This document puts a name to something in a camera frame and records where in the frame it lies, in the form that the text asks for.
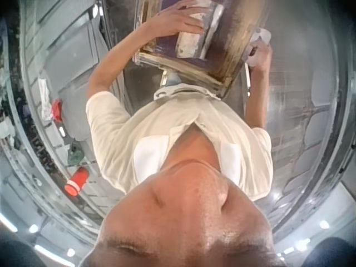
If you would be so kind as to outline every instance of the person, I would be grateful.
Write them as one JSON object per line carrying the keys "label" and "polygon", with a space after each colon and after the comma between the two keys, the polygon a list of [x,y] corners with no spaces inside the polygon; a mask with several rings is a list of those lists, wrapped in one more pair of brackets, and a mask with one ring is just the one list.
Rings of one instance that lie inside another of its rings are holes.
{"label": "person", "polygon": [[143,23],[95,69],[86,107],[102,176],[126,196],[107,214],[81,266],[284,266],[271,226],[253,201],[273,179],[263,130],[272,49],[254,43],[245,121],[206,89],[180,84],[132,117],[109,88],[154,38],[202,34],[183,0]]}

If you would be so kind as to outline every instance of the person's left hand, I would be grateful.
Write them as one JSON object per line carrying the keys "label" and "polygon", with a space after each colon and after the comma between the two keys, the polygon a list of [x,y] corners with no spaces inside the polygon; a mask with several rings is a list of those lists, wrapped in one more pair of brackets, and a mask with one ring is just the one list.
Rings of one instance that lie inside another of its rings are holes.
{"label": "person's left hand", "polygon": [[179,1],[147,20],[143,26],[146,26],[147,30],[150,31],[152,38],[172,36],[179,32],[203,34],[203,21],[192,18],[190,15],[206,13],[209,11],[209,8],[192,7],[196,3],[196,0]]}

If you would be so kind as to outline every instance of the shirt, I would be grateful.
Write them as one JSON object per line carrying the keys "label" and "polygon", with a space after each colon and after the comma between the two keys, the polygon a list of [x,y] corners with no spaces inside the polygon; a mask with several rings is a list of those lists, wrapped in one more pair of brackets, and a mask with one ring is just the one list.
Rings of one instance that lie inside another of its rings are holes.
{"label": "shirt", "polygon": [[87,118],[102,176],[130,192],[160,170],[175,141],[195,123],[212,142],[222,174],[252,201],[265,197],[273,180],[269,134],[251,129],[204,88],[178,85],[164,91],[132,117],[110,92],[88,100]]}

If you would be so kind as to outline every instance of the red cup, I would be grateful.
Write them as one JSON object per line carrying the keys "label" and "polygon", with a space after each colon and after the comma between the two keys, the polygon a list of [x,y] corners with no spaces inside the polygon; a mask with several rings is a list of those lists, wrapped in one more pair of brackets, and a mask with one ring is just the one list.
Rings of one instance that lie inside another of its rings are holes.
{"label": "red cup", "polygon": [[89,178],[89,172],[86,168],[80,167],[72,178],[67,182],[65,190],[71,196],[77,196],[82,190],[84,184]]}

